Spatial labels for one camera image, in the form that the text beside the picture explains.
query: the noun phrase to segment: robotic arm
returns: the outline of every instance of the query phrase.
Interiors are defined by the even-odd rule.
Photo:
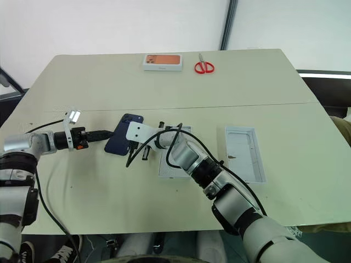
[[[88,142],[106,140],[113,134],[106,130],[86,132],[84,127],[70,130],[68,125],[65,130],[6,138],[5,152],[0,156],[0,258],[14,259],[13,255],[20,249],[23,227],[36,219],[35,172],[41,155],[65,148],[87,148]]]
[[[173,131],[160,134],[148,145],[156,151],[169,147],[176,136],[175,129],[178,128],[173,127]],[[144,143],[161,130],[164,129],[132,122],[127,139]],[[214,199],[212,212],[223,228],[231,234],[240,234],[250,262],[327,262],[283,226],[264,216],[247,188],[189,138],[180,133],[171,155],[201,186],[204,194],[210,200]]]

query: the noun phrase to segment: phone box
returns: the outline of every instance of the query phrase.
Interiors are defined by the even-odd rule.
[[[143,68],[153,71],[182,71],[183,57],[179,54],[146,54]]]

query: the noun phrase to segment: blue phone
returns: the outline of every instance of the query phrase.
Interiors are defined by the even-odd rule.
[[[105,152],[113,153],[114,155],[127,155],[129,152],[129,140],[126,138],[127,130],[130,122],[143,123],[144,117],[126,113],[118,123],[114,134],[110,137],[105,146]]]

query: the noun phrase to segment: white table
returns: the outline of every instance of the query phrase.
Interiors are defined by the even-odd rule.
[[[60,104],[82,109],[76,126],[87,130],[114,130],[126,112],[144,116],[144,123],[153,126],[159,121],[183,122],[191,125],[194,134],[221,159],[226,159],[226,125],[255,127],[268,183],[252,188],[269,216],[286,226],[351,221],[351,212],[342,206],[351,197],[351,149],[283,54],[278,50],[203,53],[216,66],[215,74],[205,76],[193,74],[196,56],[184,53],[181,73],[140,70],[134,78],[125,75],[130,74],[133,63],[135,68],[141,67],[142,55],[56,57],[1,128],[0,141],[61,118],[64,111]],[[113,75],[114,61],[129,66]],[[250,78],[243,76],[240,64],[253,65]],[[78,65],[96,69],[94,76],[87,74],[90,81],[82,78]],[[230,65],[236,73],[229,74]],[[66,84],[63,72],[70,76]],[[158,78],[170,81],[164,85]],[[93,88],[97,79],[101,79],[99,90]],[[209,85],[212,79],[219,84]],[[165,86],[174,88],[174,97],[166,96]],[[68,91],[81,96],[67,97]],[[121,96],[125,93],[143,96],[128,104]],[[222,106],[215,94],[223,99]],[[61,124],[51,129],[63,130]],[[104,145],[105,141],[91,143],[85,150],[59,151],[39,162],[44,197],[69,231],[91,234],[221,228],[212,215],[212,202],[193,180],[157,177],[159,155],[152,153],[147,162],[140,156],[125,168],[126,157],[105,153]],[[54,234],[60,230],[40,206],[37,221],[26,227],[25,233]]]

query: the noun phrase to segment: sneaker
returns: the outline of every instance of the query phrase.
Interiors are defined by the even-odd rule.
[[[81,235],[73,235],[73,240],[76,243],[78,251],[81,252],[82,244],[83,244],[83,236]],[[55,255],[51,257],[46,262],[60,262],[60,263],[73,263],[77,259],[78,255],[75,252],[74,246],[70,240],[60,248],[59,251]]]
[[[19,263],[34,263],[34,246],[31,242],[21,244]]]

